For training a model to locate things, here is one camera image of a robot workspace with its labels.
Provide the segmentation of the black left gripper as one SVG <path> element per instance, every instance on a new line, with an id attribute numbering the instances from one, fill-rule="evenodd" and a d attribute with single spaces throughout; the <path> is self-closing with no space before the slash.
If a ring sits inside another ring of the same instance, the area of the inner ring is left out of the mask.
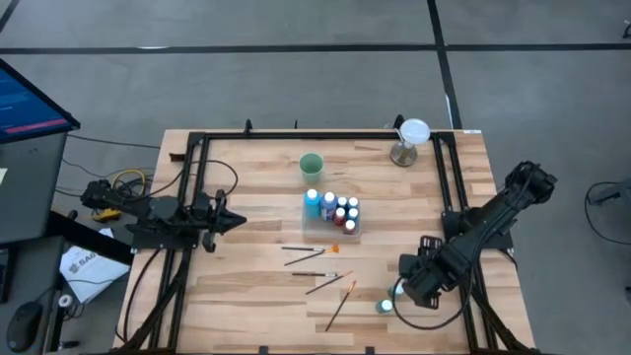
<path id="1" fill-rule="evenodd" d="M 215 236 L 219 232 L 220 235 L 245 224 L 246 217 L 234 213 L 226 209 L 226 192 L 224 189 L 216 191 L 211 197 L 212 213 L 208 215 L 207 220 L 199 220 L 204 224 L 206 232 L 202 235 L 201 244 L 207 252 L 214 252 L 216 249 Z M 233 222 L 222 222 L 221 220 L 229 220 Z"/>

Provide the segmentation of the grey chair leg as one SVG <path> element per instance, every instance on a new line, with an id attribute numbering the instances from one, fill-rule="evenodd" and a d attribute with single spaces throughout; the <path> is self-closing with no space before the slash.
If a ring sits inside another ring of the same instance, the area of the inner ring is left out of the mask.
<path id="1" fill-rule="evenodd" d="M 588 201 L 591 205 L 601 205 L 612 199 L 621 199 L 625 205 L 631 208 L 631 178 L 611 183 L 609 187 L 589 197 Z"/>

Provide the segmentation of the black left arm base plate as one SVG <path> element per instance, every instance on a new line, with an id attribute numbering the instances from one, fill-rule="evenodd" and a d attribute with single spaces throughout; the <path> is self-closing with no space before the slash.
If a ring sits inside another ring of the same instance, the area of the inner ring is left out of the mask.
<path id="1" fill-rule="evenodd" d="M 125 228 L 134 249 L 194 249 L 200 234 L 199 226 L 181 211 L 169 216 L 149 213 Z"/>

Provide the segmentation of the large cyan paint bottle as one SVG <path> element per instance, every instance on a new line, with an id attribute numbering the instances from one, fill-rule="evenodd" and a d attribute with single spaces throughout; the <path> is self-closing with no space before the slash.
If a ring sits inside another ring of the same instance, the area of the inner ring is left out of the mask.
<path id="1" fill-rule="evenodd" d="M 318 219 L 320 217 L 320 198 L 321 195 L 316 189 L 309 189 L 305 192 L 304 209 L 309 219 Z"/>

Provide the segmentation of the black desk bar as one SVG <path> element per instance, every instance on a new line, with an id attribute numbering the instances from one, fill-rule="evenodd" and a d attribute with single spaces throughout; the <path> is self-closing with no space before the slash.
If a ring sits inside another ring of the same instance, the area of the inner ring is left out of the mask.
<path id="1" fill-rule="evenodd" d="M 101 234 L 67 216 L 50 211 L 46 223 L 47 237 L 60 236 L 73 246 L 93 251 L 100 256 L 130 266 L 133 261 L 131 246 Z"/>

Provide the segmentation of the black aluminium rig frame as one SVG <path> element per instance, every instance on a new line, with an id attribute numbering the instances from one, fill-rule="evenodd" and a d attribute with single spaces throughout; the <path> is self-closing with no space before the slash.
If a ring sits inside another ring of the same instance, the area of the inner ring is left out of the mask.
<path id="1" fill-rule="evenodd" d="M 157 330 L 160 345 L 176 337 L 181 354 L 465 354 L 485 345 L 492 334 L 482 314 L 471 321 L 457 315 L 458 292 L 441 298 L 435 311 L 401 298 L 397 311 L 378 314 L 376 303 L 396 277 L 395 263 L 417 250 L 424 235 L 440 236 L 441 213 L 471 206 L 496 191 L 481 134 L 448 130 L 440 147 L 424 143 L 418 161 L 396 166 L 389 151 L 391 129 L 368 130 L 216 130 L 207 151 L 210 166 L 204 188 L 230 190 L 228 207 L 247 222 L 220 236 L 214 252 L 197 248 L 191 257 L 178 312 L 168 306 Z M 302 233 L 307 184 L 300 157 L 317 153 L 324 160 L 319 189 L 356 197 L 360 203 L 358 244 L 306 243 Z M 286 262 L 328 249 L 293 265 Z M 293 272 L 353 273 L 310 295 L 326 277 L 296 277 Z M 356 287 L 330 328 L 326 325 L 350 284 Z"/>

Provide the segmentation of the pale green cup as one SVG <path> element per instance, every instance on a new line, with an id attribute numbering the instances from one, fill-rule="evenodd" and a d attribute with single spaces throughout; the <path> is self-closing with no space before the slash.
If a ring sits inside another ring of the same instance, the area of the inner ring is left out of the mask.
<path id="1" fill-rule="evenodd" d="M 303 154 L 299 160 L 299 168 L 306 183 L 318 183 L 324 169 L 322 155 L 317 153 Z"/>

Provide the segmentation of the black paintbrush orange tip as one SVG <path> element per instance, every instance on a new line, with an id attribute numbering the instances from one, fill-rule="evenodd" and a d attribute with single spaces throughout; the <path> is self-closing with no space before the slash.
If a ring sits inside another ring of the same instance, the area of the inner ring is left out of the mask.
<path id="1" fill-rule="evenodd" d="M 316 292 L 316 291 L 318 291 L 318 290 L 320 290 L 320 289 L 322 289 L 322 288 L 324 288 L 324 287 L 326 287 L 326 286 L 328 286 L 330 284 L 333 284 L 333 283 L 343 279 L 346 276 L 349 276 L 352 273 L 353 273 L 353 270 L 350 270 L 350 271 L 344 272 L 342 274 L 339 274 L 339 275 L 335 276 L 334 278 L 332 278 L 331 280 L 326 281 L 326 282 L 314 287 L 310 291 L 306 292 L 305 295 L 310 295 L 310 294 L 312 294 L 312 293 L 314 293 L 314 292 Z"/>

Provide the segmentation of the large blue paint bottle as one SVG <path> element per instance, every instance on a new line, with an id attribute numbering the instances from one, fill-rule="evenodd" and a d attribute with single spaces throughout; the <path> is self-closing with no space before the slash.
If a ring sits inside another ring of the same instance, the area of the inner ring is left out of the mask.
<path id="1" fill-rule="evenodd" d="M 337 198 L 333 192 L 326 192 L 320 199 L 320 216 L 324 221 L 332 221 L 337 209 Z"/>

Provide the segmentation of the white printed paper sheet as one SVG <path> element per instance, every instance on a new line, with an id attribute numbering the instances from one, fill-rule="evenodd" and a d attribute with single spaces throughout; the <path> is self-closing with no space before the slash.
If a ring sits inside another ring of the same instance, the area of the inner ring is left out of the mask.
<path id="1" fill-rule="evenodd" d="M 90 303 L 114 281 L 124 276 L 129 265 L 71 245 L 63 252 L 59 272 L 81 304 Z"/>

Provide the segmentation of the black computer mouse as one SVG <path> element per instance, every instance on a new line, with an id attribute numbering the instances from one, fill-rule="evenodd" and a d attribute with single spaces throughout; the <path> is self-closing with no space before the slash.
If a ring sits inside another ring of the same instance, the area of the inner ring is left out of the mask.
<path id="1" fill-rule="evenodd" d="M 41 316 L 42 305 L 37 301 L 26 302 L 16 309 L 6 331 L 6 341 L 11 351 L 21 353 L 35 343 Z"/>

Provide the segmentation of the clear glass with white lid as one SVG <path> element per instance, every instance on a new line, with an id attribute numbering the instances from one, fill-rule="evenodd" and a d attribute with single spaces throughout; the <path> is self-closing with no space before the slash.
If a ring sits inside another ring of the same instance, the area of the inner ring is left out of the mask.
<path id="1" fill-rule="evenodd" d="M 390 159 L 397 166 L 410 167 L 417 160 L 417 146 L 430 139 L 430 127 L 419 118 L 409 118 L 404 120 L 395 131 L 398 141 L 390 149 Z"/>

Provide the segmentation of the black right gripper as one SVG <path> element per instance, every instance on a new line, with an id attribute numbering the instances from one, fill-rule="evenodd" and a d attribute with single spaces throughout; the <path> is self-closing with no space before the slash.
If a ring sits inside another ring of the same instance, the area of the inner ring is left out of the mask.
<path id="1" fill-rule="evenodd" d="M 450 275 L 448 267 L 443 262 L 444 241 L 430 236 L 423 236 L 420 240 L 421 270 L 419 272 L 419 256 L 415 254 L 401 254 L 399 269 L 402 287 L 416 289 L 419 294 L 417 305 L 427 309 L 439 307 L 440 289 L 450 291 L 454 288 L 456 277 Z"/>

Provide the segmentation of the yellow plug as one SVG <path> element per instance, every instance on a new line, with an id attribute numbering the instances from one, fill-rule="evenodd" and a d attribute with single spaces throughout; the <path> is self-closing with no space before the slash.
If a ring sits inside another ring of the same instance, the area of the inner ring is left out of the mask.
<path id="1" fill-rule="evenodd" d="M 112 209 L 112 208 L 107 208 L 107 209 L 102 209 L 102 210 L 95 209 L 93 211 L 91 218 L 96 222 L 106 223 L 109 221 L 118 220 L 121 217 L 121 215 L 122 213 L 119 210 Z"/>

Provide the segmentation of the black fan brush orange bristles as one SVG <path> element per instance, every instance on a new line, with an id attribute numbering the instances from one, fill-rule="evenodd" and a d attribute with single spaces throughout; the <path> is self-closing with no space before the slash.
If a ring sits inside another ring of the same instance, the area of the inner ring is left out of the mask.
<path id="1" fill-rule="evenodd" d="M 293 265 L 293 264 L 296 264 L 296 263 L 299 263 L 299 262 L 302 262 L 302 261 L 305 261 L 305 260 L 308 260 L 308 259 L 311 259 L 311 258 L 315 258 L 315 257 L 321 256 L 321 255 L 324 255 L 326 253 L 339 253 L 339 246 L 338 245 L 334 245 L 334 246 L 332 246 L 330 248 L 326 248 L 325 251 L 320 251 L 320 252 L 312 251 L 312 254 L 309 254 L 307 256 L 304 256 L 304 257 L 301 257 L 301 258 L 298 258 L 298 259 L 286 262 L 285 266 Z"/>

